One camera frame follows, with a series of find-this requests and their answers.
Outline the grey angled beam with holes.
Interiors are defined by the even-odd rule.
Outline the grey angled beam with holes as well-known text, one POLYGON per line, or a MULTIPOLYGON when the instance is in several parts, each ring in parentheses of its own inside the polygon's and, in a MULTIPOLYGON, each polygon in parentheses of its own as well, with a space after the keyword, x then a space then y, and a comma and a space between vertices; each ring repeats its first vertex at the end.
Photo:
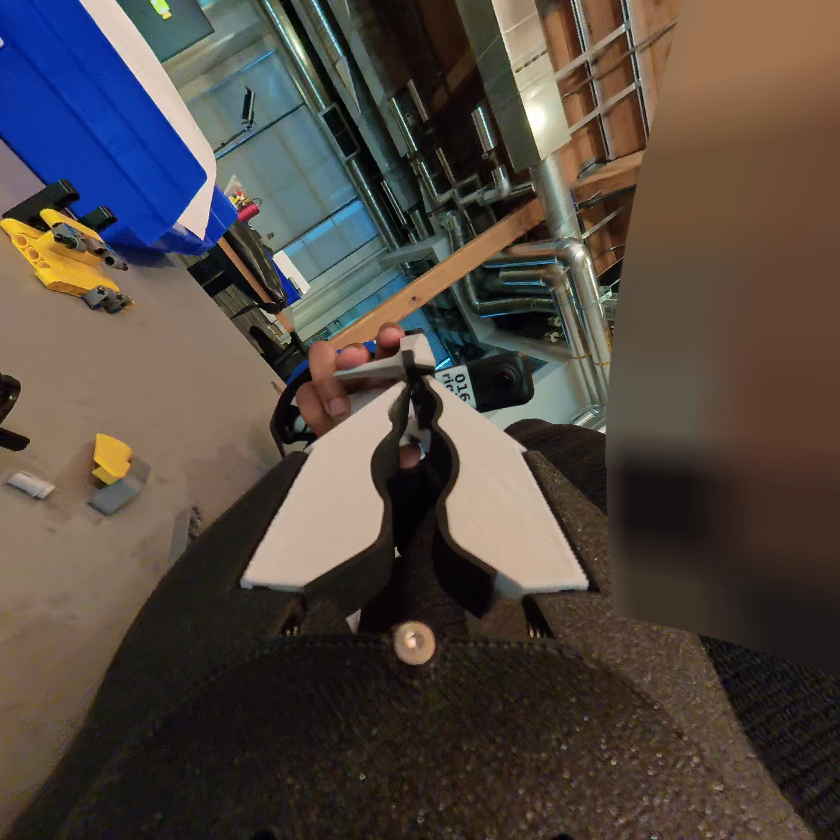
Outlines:
POLYGON ((178 561, 203 530, 203 513, 196 505, 181 510, 174 519, 168 564, 178 561))

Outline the small grey toy pin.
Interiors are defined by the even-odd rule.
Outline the small grey toy pin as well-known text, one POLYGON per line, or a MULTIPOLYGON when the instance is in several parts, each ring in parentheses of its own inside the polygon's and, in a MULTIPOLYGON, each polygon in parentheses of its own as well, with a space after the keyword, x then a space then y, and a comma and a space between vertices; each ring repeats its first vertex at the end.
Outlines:
POLYGON ((7 487, 23 492, 27 497, 45 500, 56 489, 56 485, 47 479, 38 478, 23 470, 10 476, 5 481, 7 487))

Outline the wooden ceiling beam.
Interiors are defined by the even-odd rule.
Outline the wooden ceiling beam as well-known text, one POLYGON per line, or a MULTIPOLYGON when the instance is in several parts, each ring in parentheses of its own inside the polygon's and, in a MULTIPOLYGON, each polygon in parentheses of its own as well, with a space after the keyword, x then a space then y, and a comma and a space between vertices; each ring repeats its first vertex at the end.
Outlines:
MULTIPOLYGON (((642 150, 626 155, 604 164, 595 173, 570 185, 571 210, 559 210, 557 215, 560 221, 567 217, 576 221, 583 208, 595 206, 608 196, 635 188, 643 158, 642 150)), ((539 197, 518 207, 348 328, 333 335, 329 342, 334 348, 340 349, 351 343, 373 340, 383 323, 403 321, 470 271, 497 256, 503 247, 513 245, 541 223, 547 223, 548 218, 548 205, 539 197)))

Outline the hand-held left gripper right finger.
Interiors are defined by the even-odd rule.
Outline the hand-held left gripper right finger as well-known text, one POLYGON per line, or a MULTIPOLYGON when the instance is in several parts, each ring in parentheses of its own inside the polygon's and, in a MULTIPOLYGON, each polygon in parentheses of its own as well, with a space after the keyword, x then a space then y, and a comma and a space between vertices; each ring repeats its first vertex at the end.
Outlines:
POLYGON ((585 592, 590 578, 513 437, 437 380, 430 455, 445 455, 448 478, 436 504, 441 586, 475 617, 500 601, 585 592))

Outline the blue plastic bin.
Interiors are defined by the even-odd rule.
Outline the blue plastic bin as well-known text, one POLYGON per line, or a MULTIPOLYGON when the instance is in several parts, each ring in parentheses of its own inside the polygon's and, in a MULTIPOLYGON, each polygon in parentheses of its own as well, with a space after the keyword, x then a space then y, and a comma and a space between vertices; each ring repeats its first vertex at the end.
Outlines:
POLYGON ((120 248, 199 256, 237 221, 216 185, 204 238, 178 219, 204 170, 78 1, 1 2, 1 134, 76 212, 109 207, 120 248))

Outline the person's black knit sweater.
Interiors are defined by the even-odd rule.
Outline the person's black knit sweater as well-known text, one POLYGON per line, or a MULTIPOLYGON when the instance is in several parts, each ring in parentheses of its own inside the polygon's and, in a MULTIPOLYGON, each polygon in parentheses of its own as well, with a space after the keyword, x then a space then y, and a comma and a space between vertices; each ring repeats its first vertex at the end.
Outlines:
POLYGON ((469 619, 434 572, 425 464, 395 483, 390 623, 444 643, 434 747, 406 748, 399 783, 419 838, 838 838, 838 678, 745 647, 613 613, 603 435, 520 421, 507 430, 552 465, 595 590, 539 596, 469 619))

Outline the cluster of silver pipes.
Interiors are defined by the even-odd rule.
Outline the cluster of silver pipes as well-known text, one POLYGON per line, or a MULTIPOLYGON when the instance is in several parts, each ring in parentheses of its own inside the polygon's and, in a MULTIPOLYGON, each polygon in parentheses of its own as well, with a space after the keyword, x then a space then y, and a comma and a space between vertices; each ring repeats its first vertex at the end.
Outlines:
POLYGON ((571 183, 566 178, 562 148, 529 169, 537 197, 548 205, 547 223, 503 247, 499 255, 519 268, 545 264, 572 361, 579 365, 591 398, 591 405, 574 422, 601 428, 606 425, 612 335, 602 309, 595 263, 578 220, 567 217, 561 222, 557 215, 559 210, 571 210, 571 183))

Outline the rectangular metal air duct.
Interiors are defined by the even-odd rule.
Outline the rectangular metal air duct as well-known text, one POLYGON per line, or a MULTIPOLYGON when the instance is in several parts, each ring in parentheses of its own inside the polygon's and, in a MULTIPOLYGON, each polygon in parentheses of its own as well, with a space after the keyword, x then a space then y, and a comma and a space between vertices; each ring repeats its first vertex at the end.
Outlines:
POLYGON ((572 140, 538 3, 455 4, 512 169, 526 171, 572 140))

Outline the black toy wheel hub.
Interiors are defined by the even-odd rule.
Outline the black toy wheel hub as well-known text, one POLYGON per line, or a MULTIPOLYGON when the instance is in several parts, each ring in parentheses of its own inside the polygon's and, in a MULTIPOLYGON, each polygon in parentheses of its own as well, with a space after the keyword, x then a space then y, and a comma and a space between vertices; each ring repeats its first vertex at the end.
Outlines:
POLYGON ((21 393, 19 380, 8 374, 1 374, 1 448, 21 452, 29 446, 27 436, 17 434, 4 427, 7 416, 15 407, 21 393))

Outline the person's right hand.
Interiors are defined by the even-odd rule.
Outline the person's right hand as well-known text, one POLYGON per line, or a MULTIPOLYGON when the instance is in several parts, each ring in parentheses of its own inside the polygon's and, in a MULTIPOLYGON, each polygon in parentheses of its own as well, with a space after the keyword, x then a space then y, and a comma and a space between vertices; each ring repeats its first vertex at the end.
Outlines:
POLYGON ((397 323, 387 322, 376 334, 374 353, 362 343, 341 350, 326 340, 311 345, 308 354, 311 381, 299 387, 297 408, 313 434, 320 438, 351 415, 349 395, 335 374, 392 357, 400 349, 404 335, 405 331, 397 323))

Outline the black chair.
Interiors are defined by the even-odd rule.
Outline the black chair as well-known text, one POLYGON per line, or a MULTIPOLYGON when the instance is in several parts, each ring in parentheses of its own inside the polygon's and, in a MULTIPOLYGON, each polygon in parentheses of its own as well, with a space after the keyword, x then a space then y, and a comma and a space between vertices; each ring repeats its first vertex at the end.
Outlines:
POLYGON ((277 265, 256 231, 236 221, 204 255, 184 257, 194 281, 237 328, 294 331, 277 265))

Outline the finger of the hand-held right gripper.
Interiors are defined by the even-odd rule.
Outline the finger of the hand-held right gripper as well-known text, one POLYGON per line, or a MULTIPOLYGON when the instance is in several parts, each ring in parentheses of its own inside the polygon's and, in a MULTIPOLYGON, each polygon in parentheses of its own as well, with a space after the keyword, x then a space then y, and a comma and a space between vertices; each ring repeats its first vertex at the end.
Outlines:
POLYGON ((434 375, 436 359, 424 332, 410 332, 401 337, 396 353, 398 377, 434 375))
POLYGON ((333 375, 342 387, 387 387, 406 380, 402 356, 391 356, 361 364, 333 375))

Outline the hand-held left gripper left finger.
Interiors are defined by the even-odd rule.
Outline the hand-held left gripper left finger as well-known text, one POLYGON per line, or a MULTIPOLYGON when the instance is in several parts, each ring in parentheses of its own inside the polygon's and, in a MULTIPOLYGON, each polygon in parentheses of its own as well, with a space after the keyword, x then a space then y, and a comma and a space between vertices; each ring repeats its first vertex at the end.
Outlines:
POLYGON ((388 583, 395 558, 389 485, 401 467, 410 392, 391 385, 304 455, 240 579, 244 589, 329 601, 357 613, 388 583))

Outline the yellow toy block assembly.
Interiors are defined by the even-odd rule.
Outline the yellow toy block assembly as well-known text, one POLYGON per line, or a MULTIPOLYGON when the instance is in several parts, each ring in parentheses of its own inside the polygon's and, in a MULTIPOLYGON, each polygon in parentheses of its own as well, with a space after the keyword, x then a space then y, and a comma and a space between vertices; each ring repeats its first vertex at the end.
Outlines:
POLYGON ((128 264, 104 239, 118 221, 107 206, 77 215, 80 200, 66 180, 47 184, 2 216, 2 230, 47 289, 81 299, 89 309, 118 314, 135 302, 111 278, 128 264))

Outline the dark monitor screen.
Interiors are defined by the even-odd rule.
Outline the dark monitor screen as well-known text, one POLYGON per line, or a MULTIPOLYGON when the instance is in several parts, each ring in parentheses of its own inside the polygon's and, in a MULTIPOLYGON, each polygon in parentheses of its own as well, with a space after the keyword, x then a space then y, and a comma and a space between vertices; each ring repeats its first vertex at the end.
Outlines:
POLYGON ((118 5, 161 63, 215 31, 198 1, 118 1, 118 5))

